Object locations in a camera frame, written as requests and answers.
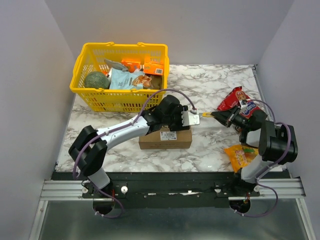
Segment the yellow utility knife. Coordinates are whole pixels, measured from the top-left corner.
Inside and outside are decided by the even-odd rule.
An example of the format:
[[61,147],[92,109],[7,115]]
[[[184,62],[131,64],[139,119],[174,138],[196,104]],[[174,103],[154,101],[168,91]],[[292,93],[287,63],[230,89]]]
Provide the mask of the yellow utility knife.
[[199,113],[199,116],[202,118],[214,118],[215,117],[214,115],[212,115],[211,112],[202,112],[202,113]]

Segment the brown cardboard express box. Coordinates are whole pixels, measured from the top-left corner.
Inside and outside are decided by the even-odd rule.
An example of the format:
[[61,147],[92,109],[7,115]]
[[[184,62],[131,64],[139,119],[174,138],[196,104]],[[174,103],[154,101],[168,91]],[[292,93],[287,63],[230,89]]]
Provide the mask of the brown cardboard express box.
[[170,131],[167,127],[139,137],[141,150],[189,149],[192,144],[192,129]]

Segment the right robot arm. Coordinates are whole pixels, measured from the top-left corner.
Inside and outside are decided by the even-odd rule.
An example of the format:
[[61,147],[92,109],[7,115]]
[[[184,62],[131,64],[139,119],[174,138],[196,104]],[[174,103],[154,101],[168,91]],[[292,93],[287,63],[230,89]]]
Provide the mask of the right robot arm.
[[234,195],[241,196],[252,190],[258,180],[274,167],[296,160],[298,144],[293,126],[267,120],[261,109],[255,110],[249,118],[242,116],[237,106],[215,115],[224,126],[235,125],[241,129],[239,141],[243,145],[258,149],[254,160],[241,167],[230,183],[230,191]]

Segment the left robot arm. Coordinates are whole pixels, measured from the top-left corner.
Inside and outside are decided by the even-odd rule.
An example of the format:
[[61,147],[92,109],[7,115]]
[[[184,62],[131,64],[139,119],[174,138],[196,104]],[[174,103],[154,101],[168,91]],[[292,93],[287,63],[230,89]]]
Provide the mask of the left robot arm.
[[142,107],[133,118],[105,128],[84,127],[71,147],[69,155],[74,160],[73,177],[84,176],[93,185],[93,191],[101,198],[111,191],[111,179],[103,169],[106,153],[115,146],[136,137],[149,135],[168,127],[170,131],[189,130],[199,125],[201,118],[212,117],[211,113],[199,113],[188,109],[173,95],[167,95],[151,108]]

